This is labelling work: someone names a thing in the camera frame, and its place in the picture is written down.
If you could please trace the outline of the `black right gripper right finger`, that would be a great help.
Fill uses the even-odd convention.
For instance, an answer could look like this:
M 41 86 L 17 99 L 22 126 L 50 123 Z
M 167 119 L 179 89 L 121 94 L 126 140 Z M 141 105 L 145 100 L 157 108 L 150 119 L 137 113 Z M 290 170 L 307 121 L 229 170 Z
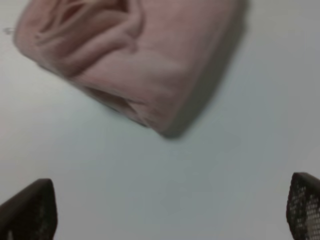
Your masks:
M 291 177 L 286 221 L 294 240 L 320 239 L 320 180 L 306 172 Z

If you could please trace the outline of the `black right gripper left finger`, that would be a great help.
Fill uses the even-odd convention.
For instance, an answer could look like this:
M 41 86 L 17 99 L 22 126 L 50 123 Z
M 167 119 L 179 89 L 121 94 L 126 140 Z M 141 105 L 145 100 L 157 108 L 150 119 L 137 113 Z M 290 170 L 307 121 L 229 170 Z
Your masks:
M 58 211 L 53 181 L 41 178 L 0 205 L 2 240 L 53 240 Z

